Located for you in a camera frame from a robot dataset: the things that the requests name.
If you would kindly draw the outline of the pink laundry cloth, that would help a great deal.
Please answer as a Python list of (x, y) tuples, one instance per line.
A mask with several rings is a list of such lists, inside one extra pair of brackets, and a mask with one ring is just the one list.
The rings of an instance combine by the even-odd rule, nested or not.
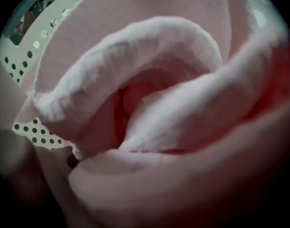
[(50, 37), (24, 107), (67, 145), (6, 128), (0, 94), (2, 227), (232, 228), (263, 205), (290, 156), (284, 24), (252, 30), (223, 59), (196, 22), (154, 16), (45, 83), (60, 41)]

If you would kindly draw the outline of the white perforated laundry basket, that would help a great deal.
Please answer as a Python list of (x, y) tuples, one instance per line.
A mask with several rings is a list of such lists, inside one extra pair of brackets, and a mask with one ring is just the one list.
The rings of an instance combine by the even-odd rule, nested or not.
[(67, 145), (50, 132), (24, 102), (32, 90), (34, 75), (50, 37), (61, 41), (52, 56), (61, 66), (45, 66), (59, 79), (85, 51), (103, 37), (128, 24), (154, 16), (181, 16), (208, 31), (217, 41), (223, 59), (238, 49), (252, 30), (266, 25), (260, 0), (23, 0), (0, 38), (0, 70), (7, 72), (0, 94), (6, 128), (51, 148)]

